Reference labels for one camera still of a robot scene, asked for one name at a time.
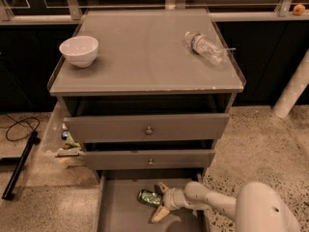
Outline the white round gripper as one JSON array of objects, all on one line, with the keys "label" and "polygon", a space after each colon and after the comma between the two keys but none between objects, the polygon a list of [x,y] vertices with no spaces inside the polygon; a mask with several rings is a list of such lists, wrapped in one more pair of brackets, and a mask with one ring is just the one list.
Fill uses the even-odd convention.
[{"label": "white round gripper", "polygon": [[187,200],[184,195],[184,191],[181,188],[169,188],[164,183],[158,183],[159,189],[163,195],[163,205],[160,205],[154,215],[151,222],[156,223],[170,214],[170,211],[175,211],[180,208],[184,208],[187,205]]}]

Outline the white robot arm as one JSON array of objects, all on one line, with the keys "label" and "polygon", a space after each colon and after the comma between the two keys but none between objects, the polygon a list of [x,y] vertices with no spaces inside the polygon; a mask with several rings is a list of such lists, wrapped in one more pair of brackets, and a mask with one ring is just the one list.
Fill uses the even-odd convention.
[{"label": "white robot arm", "polygon": [[231,219],[237,232],[300,232],[300,225],[281,196],[270,186],[259,182],[244,185],[237,198],[206,188],[199,182],[188,182],[184,188],[168,188],[159,183],[162,203],[152,222],[158,222],[180,208],[204,210],[207,205]]}]

